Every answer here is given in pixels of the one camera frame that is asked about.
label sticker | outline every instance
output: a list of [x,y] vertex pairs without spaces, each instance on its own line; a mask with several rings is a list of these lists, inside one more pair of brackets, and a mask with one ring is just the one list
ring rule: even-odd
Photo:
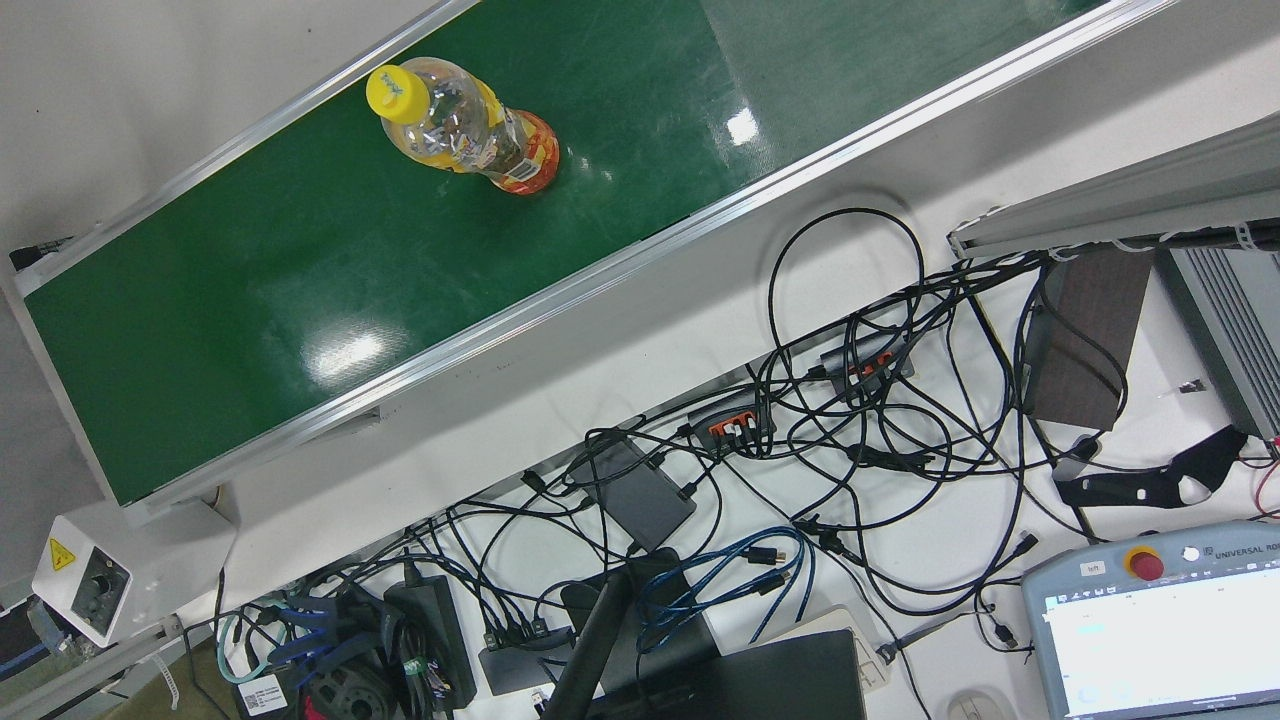
[[262,675],[237,687],[241,691],[241,698],[244,700],[244,710],[248,710],[251,716],[289,706],[289,701],[284,700],[284,693],[280,692],[280,682],[275,679],[275,675]]
[[516,182],[525,182],[526,179],[536,176],[540,169],[543,169],[543,167],[535,160],[525,158],[518,165],[507,170],[507,177],[515,179]]
[[67,546],[54,538],[49,538],[49,561],[54,565],[54,573],[76,562],[76,555],[67,550]]

yellow bottle cap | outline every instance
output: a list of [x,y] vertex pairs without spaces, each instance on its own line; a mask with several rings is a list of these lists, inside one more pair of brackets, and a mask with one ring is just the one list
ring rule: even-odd
[[431,95],[422,78],[397,65],[383,65],[369,76],[365,100],[379,115],[407,126],[422,119]]

orange label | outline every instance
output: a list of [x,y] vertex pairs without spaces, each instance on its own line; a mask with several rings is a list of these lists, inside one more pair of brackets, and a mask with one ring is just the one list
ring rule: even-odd
[[494,184],[513,195],[532,195],[547,187],[559,168],[559,140],[541,118],[525,110],[512,110],[525,126],[529,145],[525,159],[507,170]]

cable bundle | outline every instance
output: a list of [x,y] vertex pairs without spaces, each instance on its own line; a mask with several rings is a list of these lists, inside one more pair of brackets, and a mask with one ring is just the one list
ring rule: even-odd
[[[705,591],[707,587],[710,585],[710,583],[714,582],[716,578],[736,559],[746,557],[753,562],[768,562],[768,560],[763,560],[764,557],[777,559],[778,553],[776,550],[756,546],[760,541],[776,537],[795,541],[796,548],[790,560],[773,565],[751,580],[723,591],[714,597],[699,600],[699,593]],[[756,560],[756,557],[762,557],[762,560]],[[690,570],[708,564],[714,565],[712,565],[712,568],[707,570],[696,583],[692,583],[687,592],[682,593],[671,602],[654,601],[654,593],[659,592],[667,583],[672,582],[675,578],[684,577],[685,573]],[[799,530],[788,525],[769,528],[748,536],[726,548],[695,555],[676,568],[655,575],[652,580],[645,583],[643,588],[640,588],[636,611],[640,612],[641,632],[640,637],[636,639],[636,650],[640,653],[648,653],[658,650],[680,628],[701,615],[709,607],[731,602],[751,593],[762,596],[768,594],[769,592],[781,588],[782,592],[780,592],[773,600],[769,610],[764,614],[760,624],[755,628],[755,633],[751,634],[751,642],[754,643],[760,637],[764,626],[768,625],[769,619],[773,618],[778,606],[782,605],[787,593],[790,593],[791,588],[795,587],[801,570],[806,570],[808,577],[805,579],[805,589],[804,596],[800,600],[800,607],[796,610],[796,623],[799,623],[800,618],[804,616],[804,610],[809,603],[809,593],[813,591],[814,579],[814,551],[809,543],[805,542],[804,536],[800,534]]]

black strap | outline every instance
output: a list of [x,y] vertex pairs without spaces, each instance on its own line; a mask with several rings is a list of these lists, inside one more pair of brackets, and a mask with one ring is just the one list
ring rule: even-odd
[[1059,482],[1055,487],[1062,502],[1073,507],[1187,507],[1178,492],[1181,479],[1193,478],[1210,493],[1217,492],[1248,437],[1226,427],[1179,452],[1165,468],[1143,473],[1097,473]]

